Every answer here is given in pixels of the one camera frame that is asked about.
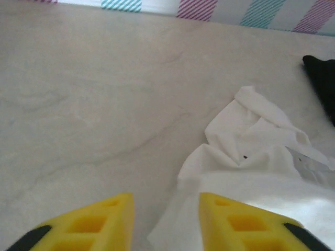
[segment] marble countertop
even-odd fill
[[[335,129],[302,56],[335,38],[0,2],[0,249],[39,222],[134,192],[133,249],[173,194],[206,125],[254,85],[335,156]]]

